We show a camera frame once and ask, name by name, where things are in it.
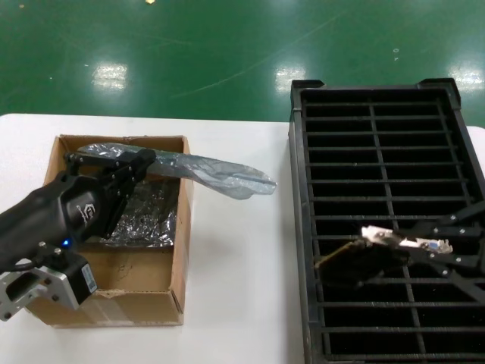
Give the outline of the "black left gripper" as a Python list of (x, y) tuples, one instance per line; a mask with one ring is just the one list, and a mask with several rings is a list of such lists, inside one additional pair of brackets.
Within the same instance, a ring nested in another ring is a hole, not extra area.
[[(39, 266), (46, 249), (90, 237), (109, 239), (135, 186), (155, 162), (151, 149), (123, 152), (116, 159), (67, 152), (64, 172), (1, 213), (1, 271)], [(100, 168), (95, 176), (78, 175), (82, 167)]]

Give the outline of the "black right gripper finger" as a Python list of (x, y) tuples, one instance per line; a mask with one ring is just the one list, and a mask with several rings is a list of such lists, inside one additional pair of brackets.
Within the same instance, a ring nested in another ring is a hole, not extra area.
[(484, 240), (484, 202), (393, 232), (394, 247), (479, 247)]
[(457, 256), (451, 253), (436, 253), (426, 250), (409, 250), (408, 254), (411, 265), (428, 265), (474, 300), (484, 300), (484, 290), (479, 288), (471, 279), (460, 275), (460, 271), (464, 271), (484, 276), (481, 257)]

